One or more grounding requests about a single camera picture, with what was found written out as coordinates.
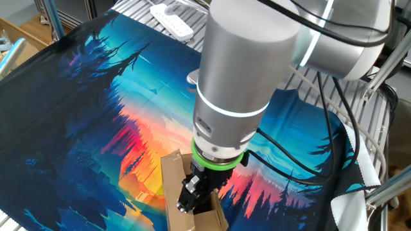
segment silver cylinder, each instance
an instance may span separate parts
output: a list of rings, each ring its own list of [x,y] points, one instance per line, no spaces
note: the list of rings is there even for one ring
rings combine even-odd
[[[298,13],[289,0],[276,2]],[[202,138],[221,147],[249,142],[288,70],[299,29],[255,0],[211,3],[193,118]]]

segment white power strip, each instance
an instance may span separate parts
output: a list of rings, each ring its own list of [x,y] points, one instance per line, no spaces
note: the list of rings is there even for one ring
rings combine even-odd
[[[150,13],[157,19],[166,30],[168,30],[175,39],[180,42],[188,42],[194,36],[191,29],[178,15],[166,15],[167,5],[157,4],[150,7]]]

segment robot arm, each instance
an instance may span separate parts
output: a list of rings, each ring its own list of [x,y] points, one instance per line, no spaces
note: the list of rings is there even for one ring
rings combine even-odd
[[[328,11],[327,17],[333,1],[335,5],[344,5],[346,1],[356,0],[313,0],[315,8],[309,10],[317,15]],[[289,0],[275,2],[299,13]],[[380,2],[387,4],[388,22],[390,3],[388,0]],[[350,50],[341,55],[327,48],[329,46]],[[197,81],[191,147],[193,174],[183,181],[177,204],[179,210],[194,209],[214,189],[227,183],[292,62],[340,78],[356,76],[358,79],[370,69],[381,49],[382,46],[354,47],[323,37],[257,0],[214,0],[207,20]],[[364,55],[367,59],[360,62]],[[332,62],[323,63],[328,56],[332,56],[334,62],[342,62],[343,67],[335,67]]]

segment black cable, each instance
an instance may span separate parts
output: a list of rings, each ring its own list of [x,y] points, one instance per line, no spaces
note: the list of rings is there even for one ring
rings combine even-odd
[[[330,174],[333,174],[334,171],[337,169],[337,157],[335,156],[333,129],[331,127],[331,122],[329,120],[329,114],[328,114],[328,110],[327,110],[326,99],[325,99],[325,96],[324,96],[324,88],[322,87],[322,79],[321,79],[321,74],[320,74],[319,71],[317,71],[317,80],[319,81],[319,89],[320,89],[320,97],[321,97],[321,102],[322,102],[322,108],[324,109],[324,115],[326,116],[328,139],[329,139],[329,145],[331,146],[330,155],[332,155],[332,157],[333,157],[333,166],[332,166]]]
[[[245,152],[248,153],[248,154],[251,154],[251,155],[254,156],[254,157],[256,157],[257,160],[259,160],[259,161],[260,161],[261,163],[263,163],[266,167],[268,167],[269,169],[275,171],[275,172],[278,173],[279,175],[281,175],[281,176],[283,176],[283,177],[285,177],[285,178],[287,178],[287,179],[289,179],[289,180],[292,180],[292,181],[294,181],[294,182],[297,182],[297,183],[299,183],[299,184],[303,184],[303,185],[322,185],[322,184],[328,182],[328,181],[331,179],[331,176],[330,176],[330,177],[328,177],[327,179],[325,179],[324,181],[321,181],[321,182],[309,182],[309,181],[301,180],[301,179],[295,178],[295,177],[293,177],[293,176],[290,176],[290,175],[286,174],[285,172],[281,171],[280,169],[274,167],[273,165],[271,165],[270,163],[268,163],[267,161],[265,161],[263,158],[261,158],[259,155],[257,155],[257,153],[255,153],[255,152],[253,152],[253,151],[251,151],[251,150],[247,150],[247,151],[245,151]]]
[[[273,138],[271,138],[271,136],[267,135],[265,132],[263,132],[260,128],[257,128],[257,132],[262,135],[264,138],[266,138],[268,141],[270,141],[272,144],[274,144],[275,146],[277,146],[278,149],[280,149],[290,160],[292,160],[294,163],[296,163],[298,166],[302,167],[305,171],[315,175],[315,176],[321,176],[321,177],[328,177],[328,176],[324,176],[321,175],[320,173],[310,169],[309,167],[305,166],[304,164],[302,164],[301,162],[299,162],[295,157],[293,157],[293,155],[291,155],[287,150],[285,150],[284,147],[282,147],[276,140],[274,140]]]
[[[322,105],[323,105],[323,109],[324,109],[324,113],[326,115],[326,121],[327,121],[327,129],[328,129],[328,137],[330,138],[330,145],[331,145],[331,154],[333,156],[333,166],[331,169],[330,174],[327,176],[327,178],[321,182],[309,182],[306,180],[301,180],[295,177],[292,177],[290,175],[287,175],[286,173],[284,173],[283,171],[279,170],[278,168],[274,167],[273,165],[271,165],[270,163],[268,163],[267,161],[265,161],[263,158],[261,158],[259,155],[257,155],[257,153],[254,153],[251,150],[247,150],[246,152],[248,154],[253,155],[254,157],[257,158],[257,160],[259,160],[261,163],[263,163],[264,165],[266,165],[266,167],[270,168],[271,170],[275,171],[276,173],[280,174],[281,176],[289,179],[289,180],[293,180],[294,182],[297,182],[299,184],[304,184],[304,185],[322,185],[324,183],[327,183],[328,181],[330,181],[334,174],[334,170],[337,168],[337,159],[335,156],[335,152],[334,152],[334,140],[333,140],[333,132],[331,129],[331,123],[329,120],[329,115],[328,115],[328,111],[327,111],[327,107],[326,107],[326,100],[324,97],[324,89],[322,88],[322,80],[321,80],[321,76],[320,74],[317,72],[317,78],[319,79],[319,89],[320,89],[320,95],[321,95],[321,101],[322,101]],[[284,154],[290,158],[293,162],[295,162],[296,164],[298,164],[300,167],[302,167],[303,169],[305,169],[306,171],[312,173],[314,172],[313,170],[309,169],[308,167],[304,166],[303,164],[301,164],[298,160],[296,160],[293,156],[291,156],[277,141],[275,141],[273,138],[271,138],[269,135],[267,135],[266,133],[264,133],[263,131],[261,131],[260,128],[257,129],[257,132],[259,134],[261,134],[264,138],[266,138],[267,140],[269,140],[270,142],[272,142],[274,145],[276,145],[282,152],[284,152]]]
[[[411,28],[411,22],[403,17],[400,13],[396,13],[396,19],[398,22],[404,24],[407,28]]]
[[[360,132],[358,131],[358,125],[357,125],[357,122],[355,120],[355,116],[353,114],[353,111],[351,111],[351,108],[350,108],[350,106],[347,102],[347,99],[344,96],[344,93],[342,92],[342,89],[341,89],[341,86],[340,86],[338,80],[335,77],[333,77],[333,81],[334,81],[335,88],[337,89],[337,92],[340,95],[341,101],[344,104],[345,109],[347,110],[348,116],[351,120],[351,124],[353,125],[354,134],[355,134],[354,157],[351,159],[351,161],[347,165],[347,167],[342,170],[342,172],[343,172],[343,171],[347,171],[348,169],[350,169],[355,164],[355,162],[357,161],[358,154],[360,153]]]
[[[343,27],[357,28],[357,29],[366,29],[366,30],[377,31],[377,32],[380,32],[380,33],[387,33],[387,31],[382,31],[382,30],[379,30],[379,29],[376,29],[376,28],[372,28],[372,27],[368,27],[368,26],[359,26],[359,25],[351,25],[351,24],[343,24],[343,23],[339,23],[339,22],[334,22],[334,21],[331,21],[331,20],[328,20],[328,19],[325,19],[325,18],[323,18],[323,17],[320,17],[320,16],[316,15],[315,13],[307,10],[305,7],[301,6],[299,3],[297,3],[297,2],[294,1],[294,0],[290,0],[290,1],[291,1],[295,6],[297,6],[298,8],[300,8],[302,11],[304,11],[304,12],[306,12],[306,13],[308,13],[308,14],[310,14],[310,15],[312,15],[312,16],[320,19],[320,20],[326,21],[326,22],[328,22],[328,23],[330,23],[330,24],[334,24],[334,25],[336,25],[336,26],[343,26]]]
[[[268,7],[271,7],[275,10],[277,10],[278,12],[282,13],[283,15],[287,16],[290,19],[295,20],[296,22],[299,22],[301,24],[303,24],[304,26],[309,27],[310,29],[313,29],[317,32],[320,32],[323,35],[326,35],[330,38],[333,38],[335,40],[338,40],[340,42],[344,42],[346,44],[350,44],[353,46],[359,46],[359,47],[375,47],[381,44],[384,44],[390,37],[390,35],[392,34],[392,25],[393,25],[393,21],[394,21],[394,1],[392,1],[392,6],[391,6],[391,14],[392,17],[390,18],[390,25],[389,25],[389,29],[388,29],[388,35],[385,35],[382,39],[374,41],[374,42],[362,42],[362,41],[358,41],[352,38],[348,38],[345,37],[341,34],[335,33],[334,31],[331,31],[329,29],[326,28],[322,28],[319,25],[315,24],[314,22],[311,22],[303,17],[301,17],[300,15],[297,15],[296,13],[293,13],[291,11],[289,11],[288,9],[282,7],[280,4],[277,4],[271,0],[257,0],[260,3],[265,4]]]

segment wooden floor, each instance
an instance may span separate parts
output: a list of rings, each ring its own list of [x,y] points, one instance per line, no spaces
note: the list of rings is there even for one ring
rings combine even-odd
[[[51,39],[50,26],[41,24],[39,15],[21,25],[20,28],[47,44],[51,44],[53,41]],[[71,31],[71,29],[65,26],[63,26],[63,29],[65,34]]]
[[[33,36],[41,39],[47,44],[51,44],[51,30],[49,25],[43,25],[40,23],[40,16],[33,18],[32,20],[24,23],[20,26],[21,29],[31,33]],[[64,32],[67,34],[71,30],[64,27]],[[407,218],[404,208],[389,212],[389,231],[409,231],[405,226],[404,220]]]
[[[404,220],[406,220],[407,215],[403,208],[398,208],[396,210],[390,211],[388,213],[388,230],[389,231],[406,231],[410,230],[405,226]]]

